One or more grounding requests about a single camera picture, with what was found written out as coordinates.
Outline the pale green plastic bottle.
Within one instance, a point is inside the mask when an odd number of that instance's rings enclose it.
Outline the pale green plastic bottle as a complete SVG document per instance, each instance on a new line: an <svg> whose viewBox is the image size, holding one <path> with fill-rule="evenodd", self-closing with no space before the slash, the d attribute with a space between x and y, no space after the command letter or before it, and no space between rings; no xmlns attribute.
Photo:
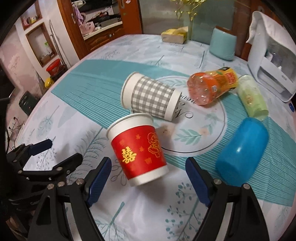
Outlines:
<svg viewBox="0 0 296 241"><path fill-rule="evenodd" d="M263 121L269 111L266 102L251 75L243 75L238 79L237 94L250 118Z"/></svg>

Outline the leaf patterned tablecloth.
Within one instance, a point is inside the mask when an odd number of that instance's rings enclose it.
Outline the leaf patterned tablecloth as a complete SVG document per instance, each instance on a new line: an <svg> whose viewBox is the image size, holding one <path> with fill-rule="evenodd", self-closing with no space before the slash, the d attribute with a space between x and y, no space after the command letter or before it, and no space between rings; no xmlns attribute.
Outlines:
<svg viewBox="0 0 296 241"><path fill-rule="evenodd" d="M28 240L294 240L295 107L246 61L126 35L75 64L18 137Z"/></svg>

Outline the grey checked paper cup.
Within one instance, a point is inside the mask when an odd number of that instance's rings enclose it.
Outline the grey checked paper cup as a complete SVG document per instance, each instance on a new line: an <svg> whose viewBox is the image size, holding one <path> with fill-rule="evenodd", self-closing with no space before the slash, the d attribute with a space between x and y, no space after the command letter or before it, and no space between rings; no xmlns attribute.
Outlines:
<svg viewBox="0 0 296 241"><path fill-rule="evenodd" d="M181 94L165 83L134 72L122 86L120 101L124 109L172 121Z"/></svg>

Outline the red plastic bucket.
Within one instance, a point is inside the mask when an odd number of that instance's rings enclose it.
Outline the red plastic bucket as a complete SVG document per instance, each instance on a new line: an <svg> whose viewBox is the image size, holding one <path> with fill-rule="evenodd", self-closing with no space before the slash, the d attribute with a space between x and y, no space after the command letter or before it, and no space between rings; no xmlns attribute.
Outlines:
<svg viewBox="0 0 296 241"><path fill-rule="evenodd" d="M46 71L49 73L50 76L56 75L60 69L62 68L62 63L60 59L56 59L52 62L47 68Z"/></svg>

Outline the yellow tissue box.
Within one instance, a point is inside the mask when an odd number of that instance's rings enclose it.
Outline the yellow tissue box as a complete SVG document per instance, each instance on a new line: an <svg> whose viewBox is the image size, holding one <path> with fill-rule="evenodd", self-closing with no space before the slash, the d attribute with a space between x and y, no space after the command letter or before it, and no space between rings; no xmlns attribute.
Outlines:
<svg viewBox="0 0 296 241"><path fill-rule="evenodd" d="M161 33L163 42L184 44L187 39L188 26L178 29L168 29Z"/></svg>

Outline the small blue object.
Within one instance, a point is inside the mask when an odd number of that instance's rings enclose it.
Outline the small blue object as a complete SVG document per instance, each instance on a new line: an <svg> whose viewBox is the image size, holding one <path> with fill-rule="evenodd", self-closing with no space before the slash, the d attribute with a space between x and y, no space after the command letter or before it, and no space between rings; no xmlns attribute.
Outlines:
<svg viewBox="0 0 296 241"><path fill-rule="evenodd" d="M293 104L290 102L289 104L290 110L294 113L295 112L295 108L293 106Z"/></svg>

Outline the wooden cabinet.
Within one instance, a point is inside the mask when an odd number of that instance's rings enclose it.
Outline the wooden cabinet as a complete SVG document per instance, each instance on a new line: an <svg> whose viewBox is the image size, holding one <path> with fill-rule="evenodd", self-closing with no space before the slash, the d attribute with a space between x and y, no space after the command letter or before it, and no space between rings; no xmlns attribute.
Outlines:
<svg viewBox="0 0 296 241"><path fill-rule="evenodd" d="M68 36L80 60L123 35L142 34L139 1L116 1L112 7L117 13L113 15L107 10L96 9L88 20L88 15L82 13L84 18L82 24L79 24L73 1L57 1L57 4Z"/></svg>

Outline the white countertop appliance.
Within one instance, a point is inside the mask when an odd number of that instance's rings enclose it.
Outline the white countertop appliance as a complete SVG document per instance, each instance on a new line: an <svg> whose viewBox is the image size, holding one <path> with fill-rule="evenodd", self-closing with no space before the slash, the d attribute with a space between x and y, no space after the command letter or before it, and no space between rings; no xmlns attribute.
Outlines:
<svg viewBox="0 0 296 241"><path fill-rule="evenodd" d="M248 67L255 80L281 101L295 95L295 54L269 37L262 21L251 44Z"/></svg>

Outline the teal ceramic canister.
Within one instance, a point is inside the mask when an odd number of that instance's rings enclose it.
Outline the teal ceramic canister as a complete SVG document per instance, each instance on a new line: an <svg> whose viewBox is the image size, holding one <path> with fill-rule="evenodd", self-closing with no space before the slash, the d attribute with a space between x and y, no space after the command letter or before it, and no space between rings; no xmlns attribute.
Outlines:
<svg viewBox="0 0 296 241"><path fill-rule="evenodd" d="M216 26L210 40L209 51L214 56L232 61L235 55L237 37L231 30Z"/></svg>

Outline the red paper cup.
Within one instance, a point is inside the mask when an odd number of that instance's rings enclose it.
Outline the red paper cup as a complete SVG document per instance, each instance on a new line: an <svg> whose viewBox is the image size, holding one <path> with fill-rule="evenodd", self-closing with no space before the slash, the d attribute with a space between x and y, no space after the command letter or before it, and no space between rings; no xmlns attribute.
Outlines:
<svg viewBox="0 0 296 241"><path fill-rule="evenodd" d="M139 186L169 172L152 116L134 113L112 123L106 136L131 186Z"/></svg>

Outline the gold decorative branch ornament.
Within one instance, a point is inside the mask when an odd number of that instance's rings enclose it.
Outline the gold decorative branch ornament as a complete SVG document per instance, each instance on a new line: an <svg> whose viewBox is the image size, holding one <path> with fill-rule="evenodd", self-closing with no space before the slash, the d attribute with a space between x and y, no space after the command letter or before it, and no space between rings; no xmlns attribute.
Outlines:
<svg viewBox="0 0 296 241"><path fill-rule="evenodd" d="M206 0L172 0L172 2L176 5L175 15L178 19L178 28L181 27L181 18L183 16L188 16L189 25L187 27L188 30L188 38L192 39L193 34L193 20L198 15L199 8L206 2Z"/></svg>

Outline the blue plastic cup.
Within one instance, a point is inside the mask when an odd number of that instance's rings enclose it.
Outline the blue plastic cup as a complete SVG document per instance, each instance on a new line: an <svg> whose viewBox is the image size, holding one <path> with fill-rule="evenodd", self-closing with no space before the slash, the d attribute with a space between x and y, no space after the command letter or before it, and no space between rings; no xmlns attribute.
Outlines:
<svg viewBox="0 0 296 241"><path fill-rule="evenodd" d="M263 123L245 118L219 154L215 167L221 178L232 186L241 186L254 174L269 141Z"/></svg>

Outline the orange plastic bottle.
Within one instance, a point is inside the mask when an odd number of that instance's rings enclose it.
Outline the orange plastic bottle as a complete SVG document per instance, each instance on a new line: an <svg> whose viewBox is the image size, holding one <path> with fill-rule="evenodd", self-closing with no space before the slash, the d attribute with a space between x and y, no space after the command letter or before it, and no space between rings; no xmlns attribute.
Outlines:
<svg viewBox="0 0 296 241"><path fill-rule="evenodd" d="M238 76L230 67L198 72L189 77L189 96L197 105L207 105L238 86Z"/></svg>

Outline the white cloth on appliance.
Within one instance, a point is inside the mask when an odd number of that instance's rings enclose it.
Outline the white cloth on appliance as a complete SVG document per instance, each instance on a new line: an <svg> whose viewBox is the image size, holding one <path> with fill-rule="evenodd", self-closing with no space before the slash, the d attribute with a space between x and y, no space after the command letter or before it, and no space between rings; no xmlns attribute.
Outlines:
<svg viewBox="0 0 296 241"><path fill-rule="evenodd" d="M252 20L249 26L249 37L246 43L253 44L253 39L259 21L263 22L264 29L269 37L271 37L278 44L289 49L291 52L293 52L293 54L296 54L295 43L288 31L275 20L260 11L254 11L252 13Z"/></svg>

